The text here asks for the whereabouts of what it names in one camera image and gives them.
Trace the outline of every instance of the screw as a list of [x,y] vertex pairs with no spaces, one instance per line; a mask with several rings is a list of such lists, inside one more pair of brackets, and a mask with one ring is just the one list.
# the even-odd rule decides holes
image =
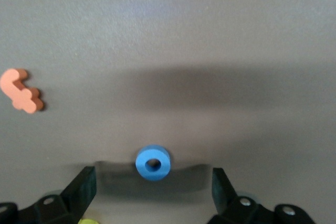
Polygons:
[[5,211],[7,211],[7,209],[8,209],[8,207],[0,207],[0,214],[2,213],[2,212],[5,212]]
[[43,204],[44,205],[48,205],[50,203],[53,203],[54,202],[54,198],[50,197],[50,198],[47,198],[43,201]]
[[295,211],[291,207],[285,206],[282,208],[282,210],[288,215],[295,215]]
[[251,205],[251,201],[249,201],[247,198],[241,198],[240,199],[240,203],[243,205],[243,206],[250,206]]

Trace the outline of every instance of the gray surface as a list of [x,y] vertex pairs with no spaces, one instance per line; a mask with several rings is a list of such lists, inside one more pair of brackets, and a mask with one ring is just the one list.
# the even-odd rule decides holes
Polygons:
[[[0,93],[1,201],[96,164],[87,217],[202,224],[220,166],[266,207],[335,223],[335,22],[336,0],[0,0],[0,72],[27,69],[47,103]],[[173,156],[158,184],[131,165],[151,143]]]

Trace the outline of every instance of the orange puzzle piece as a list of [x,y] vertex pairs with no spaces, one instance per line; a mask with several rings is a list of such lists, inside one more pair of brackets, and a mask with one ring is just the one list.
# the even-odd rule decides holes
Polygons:
[[37,88],[27,88],[22,84],[27,77],[24,69],[8,69],[0,78],[0,88],[11,98],[14,108],[33,114],[43,108],[43,102],[38,98]]

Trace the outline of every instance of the blue washer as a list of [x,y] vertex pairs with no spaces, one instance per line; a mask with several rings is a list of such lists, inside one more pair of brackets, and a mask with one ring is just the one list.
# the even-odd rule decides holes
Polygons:
[[[159,145],[147,145],[142,148],[135,160],[135,166],[140,175],[150,181],[158,181],[168,175],[170,171],[170,157],[165,148]],[[159,163],[154,167],[148,164],[151,159]]]

